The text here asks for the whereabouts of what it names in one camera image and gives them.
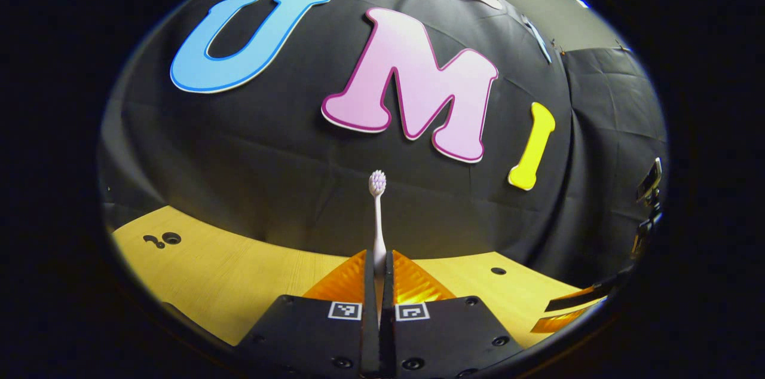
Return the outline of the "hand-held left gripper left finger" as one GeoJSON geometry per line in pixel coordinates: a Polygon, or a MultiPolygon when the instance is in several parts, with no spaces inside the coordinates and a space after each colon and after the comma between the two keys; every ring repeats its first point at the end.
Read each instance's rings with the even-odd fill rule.
{"type": "Polygon", "coordinates": [[[380,376],[371,254],[361,251],[306,292],[280,295],[237,344],[276,378],[380,376]]]}

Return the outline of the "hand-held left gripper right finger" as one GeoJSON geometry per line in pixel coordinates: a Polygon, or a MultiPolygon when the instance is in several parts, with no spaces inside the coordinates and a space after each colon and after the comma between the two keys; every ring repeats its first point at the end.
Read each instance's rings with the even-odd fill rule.
{"type": "Polygon", "coordinates": [[[454,297],[396,251],[386,255],[380,338],[391,378],[464,378],[522,351],[480,297],[454,297]]]}

